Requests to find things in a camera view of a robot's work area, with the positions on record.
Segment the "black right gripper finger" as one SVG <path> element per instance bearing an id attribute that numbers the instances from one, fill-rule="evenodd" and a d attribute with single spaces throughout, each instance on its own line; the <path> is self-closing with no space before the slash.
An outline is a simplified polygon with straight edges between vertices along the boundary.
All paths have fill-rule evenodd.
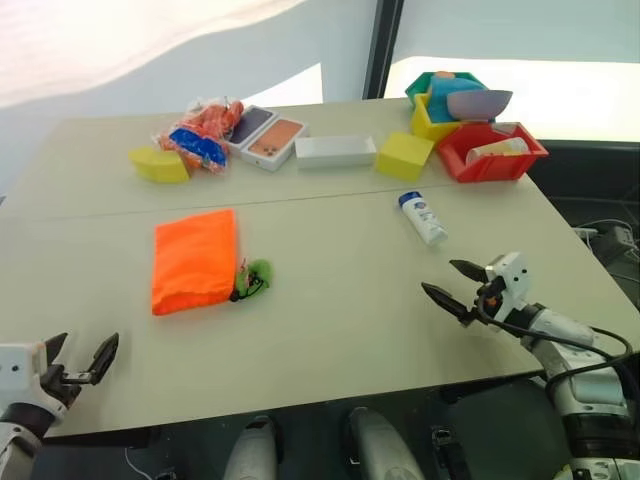
<path id="1" fill-rule="evenodd" d="M 473 321 L 472 311 L 446 290 L 426 282 L 422 282 L 421 287 L 436 305 L 454 316 L 461 325 L 467 327 Z"/>
<path id="2" fill-rule="evenodd" d="M 452 259 L 449 263 L 463 276 L 473 280 L 474 282 L 487 281 L 487 272 L 484 266 L 477 265 L 471 261 L 463 259 Z"/>

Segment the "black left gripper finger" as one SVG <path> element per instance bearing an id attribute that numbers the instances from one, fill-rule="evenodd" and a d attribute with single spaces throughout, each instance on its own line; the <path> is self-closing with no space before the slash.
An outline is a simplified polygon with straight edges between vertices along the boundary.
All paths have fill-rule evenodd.
<path id="1" fill-rule="evenodd" d="M 118 346 L 119 334 L 114 333 L 104 340 L 98 347 L 93 356 L 93 361 L 87 370 L 88 384 L 97 385 L 102 381 L 103 377 L 115 360 Z"/>
<path id="2" fill-rule="evenodd" d="M 47 368 L 61 366 L 58 357 L 68 337 L 67 332 L 59 333 L 45 341 Z"/>

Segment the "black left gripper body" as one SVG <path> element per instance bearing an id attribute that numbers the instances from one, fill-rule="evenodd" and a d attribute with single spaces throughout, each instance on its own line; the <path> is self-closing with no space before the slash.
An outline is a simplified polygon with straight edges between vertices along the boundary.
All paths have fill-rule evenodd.
<path id="1" fill-rule="evenodd" d="M 83 385 L 94 385 L 96 373 L 93 369 L 69 373 L 60 364 L 52 364 L 40 379 L 43 390 L 66 409 L 69 409 L 82 391 Z"/>

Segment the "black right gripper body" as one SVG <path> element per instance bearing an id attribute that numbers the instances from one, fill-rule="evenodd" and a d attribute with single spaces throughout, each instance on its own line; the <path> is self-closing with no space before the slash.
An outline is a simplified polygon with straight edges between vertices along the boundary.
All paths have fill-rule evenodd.
<path id="1" fill-rule="evenodd" d="M 489 279 L 477 277 L 476 282 L 481 286 L 477 290 L 476 299 L 470 310 L 470 318 L 484 324 L 496 324 L 504 321 L 506 310 L 502 292 L 506 289 L 506 283 L 502 277 Z"/>

